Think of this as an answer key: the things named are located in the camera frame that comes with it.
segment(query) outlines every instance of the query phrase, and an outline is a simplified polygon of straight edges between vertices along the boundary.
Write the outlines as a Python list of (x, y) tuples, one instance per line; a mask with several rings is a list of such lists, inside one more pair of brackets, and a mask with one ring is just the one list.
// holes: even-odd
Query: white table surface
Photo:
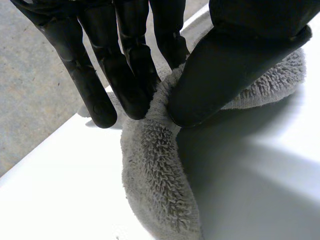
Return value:
[[(320, 220), (320, 17), (310, 25), (314, 37), (303, 47), (307, 62), (306, 83), (281, 103), (284, 107), (275, 106), (276, 110), (268, 113), (274, 116), (263, 127), (252, 128), (248, 134), (230, 133), (236, 131), (237, 126), (244, 131), (246, 118), (256, 117), (260, 121), (264, 111), (258, 109), (246, 111), (226, 123), (181, 133), (184, 136), (179, 140), (181, 158), (186, 162), (187, 171), (192, 172), (188, 170), (192, 158), (191, 166), (195, 166), (199, 154), (203, 154), (201, 158), (208, 157), (208, 149), (215, 151), (212, 152), (215, 158), (237, 158), (241, 163), (230, 168), (225, 166), (229, 169), (223, 171), (226, 174), (218, 173), (221, 178), (206, 179), (203, 186), (199, 186), (201, 181), (196, 178), (197, 173), (190, 177), (208, 240), (302, 239), (295, 230), (287, 233), (290, 228), (298, 229), (301, 223), (289, 221), (295, 215), (288, 215), (286, 203), (277, 205), (277, 200), (286, 200), (289, 205), (290, 201), (300, 199), (301, 203), (306, 203), (295, 205), (300, 219)], [(88, 127), (88, 121), (88, 118), (74, 115), (0, 178), (1, 240), (153, 239), (132, 213), (122, 187), (121, 131)], [(255, 121), (248, 124), (252, 127)], [(203, 139), (212, 142), (204, 143)], [(195, 146), (196, 154), (191, 152), (190, 145)], [(245, 179), (248, 173), (252, 177)], [(216, 184), (213, 182), (215, 190), (211, 196), (211, 181), (217, 178), (224, 185), (213, 186)], [(272, 187), (266, 184), (261, 189), (261, 185), (252, 185), (261, 179), (288, 190), (291, 195), (272, 199), (272, 194), (277, 193)], [(249, 196), (265, 194), (269, 198), (249, 199)], [(217, 207), (213, 203), (215, 199), (223, 207)], [(270, 205), (273, 209), (261, 208), (261, 205), (270, 204), (264, 202), (266, 199), (275, 201)], [(248, 204), (239, 207), (242, 201)], [(283, 222), (277, 223), (277, 219), (268, 222), (266, 217), (259, 217), (268, 212), (271, 219), (276, 216), (272, 213), (279, 213), (282, 214), (279, 218), (289, 223), (281, 226)], [(313, 224), (309, 227), (306, 232), (318, 233)], [(317, 239), (306, 234), (306, 240)]]

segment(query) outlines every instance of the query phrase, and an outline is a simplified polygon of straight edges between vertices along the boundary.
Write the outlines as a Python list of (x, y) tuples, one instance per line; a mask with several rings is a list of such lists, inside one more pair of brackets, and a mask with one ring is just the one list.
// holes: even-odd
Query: concrete floor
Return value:
[[(186, 0), (187, 20), (208, 0)], [(59, 128), (82, 100), (54, 48), (10, 1), (0, 1), (0, 177)], [(155, 64), (163, 61), (153, 34), (152, 14), (146, 41)], [(101, 81), (87, 36), (88, 49)]]

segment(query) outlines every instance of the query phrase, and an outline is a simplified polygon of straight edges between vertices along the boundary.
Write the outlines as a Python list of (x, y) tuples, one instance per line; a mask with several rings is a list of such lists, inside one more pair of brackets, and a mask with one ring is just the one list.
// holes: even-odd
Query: robotic hand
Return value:
[(213, 29), (197, 44), (173, 89), (168, 112), (199, 125), (312, 36), (320, 0), (210, 0)]
[[(112, 126), (117, 114), (82, 43), (80, 23), (127, 115), (145, 116), (160, 81), (144, 36), (148, 0), (11, 1), (55, 47), (97, 126)], [(176, 68), (189, 54), (179, 34), (186, 0), (149, 1), (157, 45)], [(304, 45), (320, 0), (209, 0), (209, 8), (214, 28), (188, 58), (169, 99), (168, 112), (181, 127), (202, 123)]]
[[(83, 45), (83, 29), (124, 111), (135, 120), (147, 113), (160, 81), (145, 39), (149, 2), (157, 45), (169, 66), (177, 68), (189, 54), (186, 41), (180, 36), (186, 0), (11, 2), (54, 46), (92, 120), (100, 128), (111, 127), (117, 113)], [(124, 55), (118, 43), (117, 25)]]

